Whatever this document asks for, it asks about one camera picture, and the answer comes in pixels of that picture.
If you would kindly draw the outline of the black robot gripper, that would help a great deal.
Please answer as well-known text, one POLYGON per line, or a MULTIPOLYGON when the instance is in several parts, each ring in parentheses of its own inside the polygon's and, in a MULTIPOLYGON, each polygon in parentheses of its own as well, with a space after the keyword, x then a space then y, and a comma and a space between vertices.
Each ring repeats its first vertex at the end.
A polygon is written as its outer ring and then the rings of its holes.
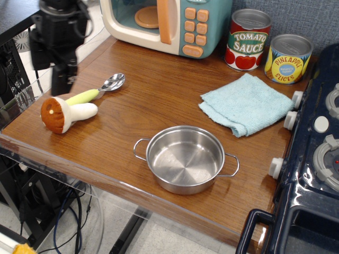
POLYGON ((39 1, 40 12, 32 17, 35 28, 29 32, 34 70, 52 64, 51 94, 70 93, 77 77, 76 49, 91 32, 87 5, 83 1, 39 1))

